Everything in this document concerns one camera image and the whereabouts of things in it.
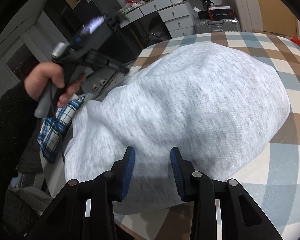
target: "black sleeve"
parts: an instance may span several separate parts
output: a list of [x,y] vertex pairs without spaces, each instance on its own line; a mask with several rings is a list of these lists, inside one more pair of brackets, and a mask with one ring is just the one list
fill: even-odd
[[8,90],[0,100],[0,219],[5,192],[36,126],[37,105],[26,93],[23,82]]

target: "gray grip handle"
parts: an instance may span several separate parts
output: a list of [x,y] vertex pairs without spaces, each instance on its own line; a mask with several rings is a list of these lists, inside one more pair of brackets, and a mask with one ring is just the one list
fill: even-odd
[[[85,67],[83,66],[76,66],[71,64],[66,64],[62,67],[64,71],[63,74],[65,78],[66,87],[75,82],[79,78],[80,74],[85,70]],[[53,106],[54,110],[57,109],[57,99],[64,92],[65,89],[58,89],[55,85],[52,85],[52,99],[53,104],[55,104]],[[34,116],[37,118],[45,118],[49,115],[50,108],[50,84],[48,84],[44,92],[42,93],[37,109],[34,111]]]
[[[57,92],[57,87],[55,85],[52,85],[52,98]],[[48,116],[49,110],[50,110],[50,85],[48,84],[44,90],[44,92],[41,95],[39,104],[37,106],[37,109],[34,111],[34,116],[37,118],[45,118]]]

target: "red object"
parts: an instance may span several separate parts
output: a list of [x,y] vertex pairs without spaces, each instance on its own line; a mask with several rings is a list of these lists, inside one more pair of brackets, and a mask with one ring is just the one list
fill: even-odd
[[127,1],[127,4],[129,4],[129,5],[132,5],[133,3],[138,4],[139,2],[138,1]]
[[295,44],[297,44],[298,46],[300,45],[300,40],[297,36],[294,36],[292,39],[291,39],[292,42],[294,42]]
[[212,16],[212,14],[211,14],[211,10],[209,10],[209,9],[208,9],[208,14],[209,14],[209,16],[210,16],[210,20],[213,20],[213,16]]

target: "black cable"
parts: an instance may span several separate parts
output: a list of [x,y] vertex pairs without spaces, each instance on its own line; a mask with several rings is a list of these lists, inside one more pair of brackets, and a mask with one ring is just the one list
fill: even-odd
[[53,120],[55,122],[55,126],[56,126],[56,130],[57,130],[57,133],[58,133],[58,136],[59,136],[59,143],[60,143],[60,147],[61,147],[61,154],[62,154],[62,160],[63,160],[63,163],[65,163],[65,152],[63,151],[63,145],[62,145],[62,136],[61,136],[61,132],[60,132],[60,129],[59,129],[59,126],[58,126],[58,120],[56,118],[56,113],[54,112],[54,108],[53,108],[53,102],[52,102],[52,82],[51,80],[49,80],[49,85],[50,85],[50,107],[51,107],[51,111],[52,111],[52,116],[53,116]]

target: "luggage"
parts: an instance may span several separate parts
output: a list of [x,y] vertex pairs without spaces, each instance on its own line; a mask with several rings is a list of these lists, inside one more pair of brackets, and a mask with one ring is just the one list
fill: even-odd
[[218,21],[199,20],[193,25],[196,34],[213,32],[240,32],[240,24],[237,19],[222,19]]
[[261,11],[258,0],[227,0],[239,19],[243,32],[263,32]]

